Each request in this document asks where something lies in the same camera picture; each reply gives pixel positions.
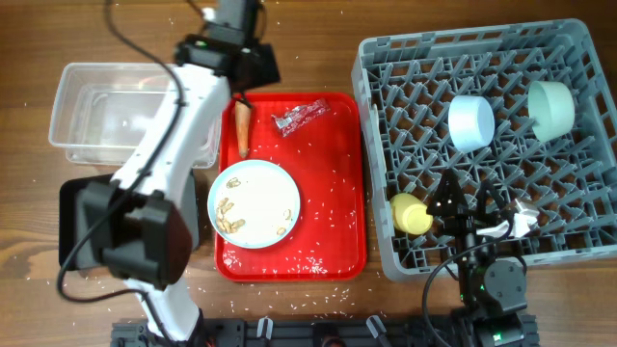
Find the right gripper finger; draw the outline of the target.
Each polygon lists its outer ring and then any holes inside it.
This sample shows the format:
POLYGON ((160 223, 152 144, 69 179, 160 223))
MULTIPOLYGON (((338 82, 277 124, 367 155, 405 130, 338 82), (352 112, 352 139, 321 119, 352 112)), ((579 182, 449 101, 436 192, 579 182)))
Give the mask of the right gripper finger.
POLYGON ((466 215, 468 212, 469 206, 459 185, 457 174, 452 169, 444 170, 427 206, 427 213, 437 217, 456 217, 466 215))
POLYGON ((487 214, 488 199, 493 200, 497 206, 497 210, 504 208, 504 200, 491 180, 485 179, 480 183, 475 198, 477 201, 476 212, 478 215, 487 214))

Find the yellow cup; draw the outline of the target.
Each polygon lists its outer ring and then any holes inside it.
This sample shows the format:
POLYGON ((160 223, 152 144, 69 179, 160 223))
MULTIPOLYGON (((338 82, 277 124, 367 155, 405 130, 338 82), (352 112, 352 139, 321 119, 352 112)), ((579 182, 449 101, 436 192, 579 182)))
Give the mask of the yellow cup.
POLYGON ((433 225, 433 216, 427 213, 427 206, 411 194, 400 193, 389 201, 396 229, 412 234, 426 233, 433 225))

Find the light blue bowl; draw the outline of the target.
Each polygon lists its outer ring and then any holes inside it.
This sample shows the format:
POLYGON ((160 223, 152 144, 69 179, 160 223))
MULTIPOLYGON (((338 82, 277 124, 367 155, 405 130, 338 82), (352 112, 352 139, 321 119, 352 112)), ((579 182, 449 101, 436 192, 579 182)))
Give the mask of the light blue bowl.
POLYGON ((469 153, 493 141, 495 115, 482 96, 455 96, 448 109, 447 122, 452 143, 460 152, 469 153))

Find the green bowl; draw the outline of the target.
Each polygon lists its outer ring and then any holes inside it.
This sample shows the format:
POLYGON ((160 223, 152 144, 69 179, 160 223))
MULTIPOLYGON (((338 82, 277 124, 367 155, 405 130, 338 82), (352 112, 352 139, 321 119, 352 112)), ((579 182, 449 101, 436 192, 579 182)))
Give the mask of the green bowl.
POLYGON ((575 122, 575 104, 568 87, 560 82, 534 81, 528 94, 528 114, 536 139, 542 143, 569 133, 575 122))

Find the red foil wrapper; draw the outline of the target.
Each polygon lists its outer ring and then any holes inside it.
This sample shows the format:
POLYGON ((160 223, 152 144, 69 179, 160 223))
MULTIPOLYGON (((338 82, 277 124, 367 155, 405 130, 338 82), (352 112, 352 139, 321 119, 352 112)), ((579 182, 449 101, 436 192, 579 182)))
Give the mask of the red foil wrapper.
POLYGON ((329 103, 324 98, 320 98, 310 104, 299 105, 287 110, 282 116, 273 115, 272 120, 281 136, 285 138, 330 111, 329 103))

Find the light blue plate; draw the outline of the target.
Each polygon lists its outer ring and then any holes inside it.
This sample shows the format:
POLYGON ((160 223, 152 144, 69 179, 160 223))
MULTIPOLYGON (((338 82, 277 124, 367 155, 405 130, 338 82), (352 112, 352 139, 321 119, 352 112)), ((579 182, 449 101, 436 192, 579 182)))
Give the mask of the light blue plate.
POLYGON ((300 191, 280 166, 246 160, 224 169, 208 193, 215 231, 243 249, 264 249, 290 234, 300 219, 300 191))

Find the orange carrot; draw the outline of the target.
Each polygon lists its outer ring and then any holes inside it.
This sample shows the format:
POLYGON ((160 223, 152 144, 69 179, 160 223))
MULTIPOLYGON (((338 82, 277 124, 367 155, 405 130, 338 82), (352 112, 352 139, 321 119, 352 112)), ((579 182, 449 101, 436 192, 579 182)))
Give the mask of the orange carrot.
POLYGON ((235 103, 235 124, 238 145, 238 154, 245 159, 249 153, 249 129, 252 109, 246 104, 237 101, 235 103))

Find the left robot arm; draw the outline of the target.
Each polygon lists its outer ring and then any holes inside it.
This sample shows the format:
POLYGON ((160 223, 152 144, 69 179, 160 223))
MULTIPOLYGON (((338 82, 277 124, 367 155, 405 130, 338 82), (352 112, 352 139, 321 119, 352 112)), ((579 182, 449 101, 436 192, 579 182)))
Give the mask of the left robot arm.
POLYGON ((201 29, 181 41, 164 70, 171 83, 150 128, 108 183, 87 178, 75 195, 75 242, 62 247, 59 276, 89 256, 123 280, 147 315, 140 341, 206 346, 201 309, 182 277, 194 247, 179 207, 204 130, 251 89, 281 79, 263 41, 265 7, 223 1, 200 10, 201 29))

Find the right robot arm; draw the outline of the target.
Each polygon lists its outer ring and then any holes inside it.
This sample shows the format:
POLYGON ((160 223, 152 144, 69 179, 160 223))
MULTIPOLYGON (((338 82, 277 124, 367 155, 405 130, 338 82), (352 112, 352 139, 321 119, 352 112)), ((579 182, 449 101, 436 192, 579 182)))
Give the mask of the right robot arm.
POLYGON ((442 220, 440 232, 455 239, 456 253, 443 260, 424 284, 422 318, 438 346, 524 346, 529 329, 521 312, 527 308, 526 261, 501 252, 498 245, 513 236, 527 235, 539 210, 527 200, 507 203, 494 184, 484 180, 469 207, 457 174, 446 169, 427 208, 442 220), (428 311, 428 294, 437 274, 457 265, 463 307, 448 317, 449 326, 437 329, 428 311))

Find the grey dishwasher rack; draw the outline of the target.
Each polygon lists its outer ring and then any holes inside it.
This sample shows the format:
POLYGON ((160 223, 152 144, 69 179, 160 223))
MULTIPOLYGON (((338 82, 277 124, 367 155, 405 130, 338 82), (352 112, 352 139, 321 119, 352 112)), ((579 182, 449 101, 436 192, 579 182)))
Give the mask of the grey dishwasher rack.
POLYGON ((382 267, 394 281, 430 273, 455 250, 431 229, 395 229, 390 199, 428 200, 452 169, 468 203, 483 180, 504 200, 530 200, 537 223, 501 244, 530 265, 616 253, 616 97, 594 43, 577 19, 530 22, 364 40, 352 70, 372 186, 382 267), (564 84, 576 107, 571 132, 543 143, 532 131, 527 92, 535 81, 564 84), (457 95, 486 98, 493 141, 464 154, 451 141, 448 108, 457 95))

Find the red serving tray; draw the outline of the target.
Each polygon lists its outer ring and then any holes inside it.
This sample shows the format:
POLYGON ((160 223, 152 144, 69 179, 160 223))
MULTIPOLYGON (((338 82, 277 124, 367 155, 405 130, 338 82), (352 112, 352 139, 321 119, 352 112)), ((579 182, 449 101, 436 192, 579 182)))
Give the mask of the red serving tray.
POLYGON ((280 166, 300 193, 300 220, 261 250, 215 239, 215 263, 240 282, 350 280, 366 263, 360 116, 345 93, 252 93, 250 156, 280 166), (273 118, 323 99, 330 110, 287 137, 273 118))

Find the peanut shells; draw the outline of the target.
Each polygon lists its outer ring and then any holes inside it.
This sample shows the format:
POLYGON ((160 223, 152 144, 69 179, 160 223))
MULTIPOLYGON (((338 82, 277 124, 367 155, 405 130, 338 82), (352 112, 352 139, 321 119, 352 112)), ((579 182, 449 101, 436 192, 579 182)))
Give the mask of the peanut shells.
POLYGON ((264 183, 235 176, 224 184, 215 203, 215 222, 225 234, 241 231, 286 233, 294 219, 294 200, 276 197, 264 183))

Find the clear plastic bin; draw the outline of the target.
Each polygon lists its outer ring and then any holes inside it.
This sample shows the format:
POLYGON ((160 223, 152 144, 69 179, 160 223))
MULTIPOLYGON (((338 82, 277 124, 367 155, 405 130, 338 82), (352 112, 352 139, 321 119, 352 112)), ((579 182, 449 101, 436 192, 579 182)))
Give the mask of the clear plastic bin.
POLYGON ((71 63, 56 93, 49 143, 73 163, 122 166, 138 151, 149 159, 174 114, 174 80, 153 63, 71 63))

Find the black tray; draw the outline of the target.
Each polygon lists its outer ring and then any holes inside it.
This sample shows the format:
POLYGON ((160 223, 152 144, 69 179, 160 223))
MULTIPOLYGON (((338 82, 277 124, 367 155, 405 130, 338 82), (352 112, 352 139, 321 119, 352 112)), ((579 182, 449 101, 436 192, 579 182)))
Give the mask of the black tray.
MULTIPOLYGON (((90 182, 107 184, 112 174, 102 174, 89 177, 75 178, 65 182, 59 191, 59 264, 63 265, 79 237, 76 233, 76 199, 78 193, 85 189, 90 182)), ((185 184, 180 214, 191 233, 193 250, 200 245, 199 227, 199 199, 197 198, 196 179, 190 173, 185 184)))

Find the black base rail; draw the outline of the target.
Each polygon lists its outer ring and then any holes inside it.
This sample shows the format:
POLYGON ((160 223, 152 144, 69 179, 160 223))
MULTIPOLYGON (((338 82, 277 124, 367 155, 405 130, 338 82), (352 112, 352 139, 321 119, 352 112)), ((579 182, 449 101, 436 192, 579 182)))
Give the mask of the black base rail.
POLYGON ((189 346, 437 346, 441 337, 450 346, 540 346, 536 318, 521 317, 518 331, 504 324, 472 326, 461 319, 437 316, 431 334, 425 322, 412 317, 385 320, 283 321, 267 317, 256 322, 242 319, 206 319, 187 343, 189 346))

